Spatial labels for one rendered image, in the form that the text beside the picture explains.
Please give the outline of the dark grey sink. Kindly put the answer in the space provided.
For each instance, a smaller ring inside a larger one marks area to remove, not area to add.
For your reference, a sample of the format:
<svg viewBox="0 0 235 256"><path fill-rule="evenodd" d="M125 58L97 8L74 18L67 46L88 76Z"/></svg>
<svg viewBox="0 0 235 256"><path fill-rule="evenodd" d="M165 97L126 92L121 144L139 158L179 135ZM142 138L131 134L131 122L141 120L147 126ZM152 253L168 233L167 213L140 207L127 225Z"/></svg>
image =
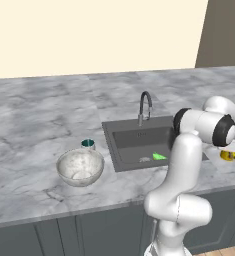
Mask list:
<svg viewBox="0 0 235 256"><path fill-rule="evenodd" d="M116 172L166 166L176 135L173 117L152 117L140 127L137 119L103 122L105 138ZM153 160L157 152L167 160Z"/></svg>

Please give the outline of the white marbled bowl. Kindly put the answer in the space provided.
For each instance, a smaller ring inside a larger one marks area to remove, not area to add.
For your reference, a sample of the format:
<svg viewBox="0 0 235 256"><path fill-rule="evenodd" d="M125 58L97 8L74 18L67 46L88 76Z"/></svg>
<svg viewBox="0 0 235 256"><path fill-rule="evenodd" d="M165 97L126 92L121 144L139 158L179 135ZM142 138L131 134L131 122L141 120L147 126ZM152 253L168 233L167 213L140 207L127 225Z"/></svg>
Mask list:
<svg viewBox="0 0 235 256"><path fill-rule="evenodd" d="M56 163L60 178L70 186L86 187L99 179L104 157L96 150L73 149L61 155Z"/></svg>

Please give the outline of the yellow mug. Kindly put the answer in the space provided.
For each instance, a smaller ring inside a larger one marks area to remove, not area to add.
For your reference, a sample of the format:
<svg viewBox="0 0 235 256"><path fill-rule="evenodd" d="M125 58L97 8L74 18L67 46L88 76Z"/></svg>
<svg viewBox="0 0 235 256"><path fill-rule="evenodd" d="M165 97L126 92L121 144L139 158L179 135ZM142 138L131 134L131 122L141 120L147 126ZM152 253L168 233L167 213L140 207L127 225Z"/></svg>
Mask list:
<svg viewBox="0 0 235 256"><path fill-rule="evenodd" d="M220 157L225 161L232 162L235 160L235 152L222 150L220 152Z"/></svg>

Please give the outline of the dark grey cupboard door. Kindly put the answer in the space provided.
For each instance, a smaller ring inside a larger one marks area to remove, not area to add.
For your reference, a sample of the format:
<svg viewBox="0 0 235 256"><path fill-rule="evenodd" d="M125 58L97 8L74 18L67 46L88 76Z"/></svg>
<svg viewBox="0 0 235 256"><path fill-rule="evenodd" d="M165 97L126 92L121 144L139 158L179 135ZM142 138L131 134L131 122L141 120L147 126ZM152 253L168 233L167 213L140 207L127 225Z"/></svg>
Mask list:
<svg viewBox="0 0 235 256"><path fill-rule="evenodd" d="M42 256L34 227L27 224L0 228L0 256Z"/></svg>
<svg viewBox="0 0 235 256"><path fill-rule="evenodd" d="M81 256L74 217L40 221L34 229L43 256Z"/></svg>
<svg viewBox="0 0 235 256"><path fill-rule="evenodd" d="M189 231L185 247L192 254L235 246L235 189L202 194L213 209L210 223Z"/></svg>
<svg viewBox="0 0 235 256"><path fill-rule="evenodd" d="M151 227L141 205L83 214L77 218L82 256L143 256Z"/></svg>

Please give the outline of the black and steel tap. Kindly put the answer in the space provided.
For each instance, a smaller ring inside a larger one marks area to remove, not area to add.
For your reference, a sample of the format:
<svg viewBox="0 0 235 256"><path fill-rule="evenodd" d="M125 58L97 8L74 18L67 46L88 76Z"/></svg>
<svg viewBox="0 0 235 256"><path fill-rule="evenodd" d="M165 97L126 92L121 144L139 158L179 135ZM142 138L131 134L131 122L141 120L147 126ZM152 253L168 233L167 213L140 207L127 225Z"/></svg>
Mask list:
<svg viewBox="0 0 235 256"><path fill-rule="evenodd" d="M145 118L143 115L143 110L144 110L144 100L148 101L148 116ZM152 98L151 95L148 91L143 91L140 97L140 106L139 106L139 114L138 114L138 125L141 127L143 124L143 120L150 120L151 117L151 112L152 112Z"/></svg>

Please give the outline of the teal mug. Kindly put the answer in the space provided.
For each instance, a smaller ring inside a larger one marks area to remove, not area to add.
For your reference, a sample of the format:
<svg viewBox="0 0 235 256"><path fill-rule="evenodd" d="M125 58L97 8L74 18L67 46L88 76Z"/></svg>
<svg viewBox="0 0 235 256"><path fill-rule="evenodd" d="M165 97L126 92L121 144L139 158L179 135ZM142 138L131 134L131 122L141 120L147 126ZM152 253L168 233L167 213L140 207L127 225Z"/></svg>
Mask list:
<svg viewBox="0 0 235 256"><path fill-rule="evenodd" d="M85 148L85 149L91 149L94 150L95 149L95 141L92 139L84 139L81 142L81 147Z"/></svg>

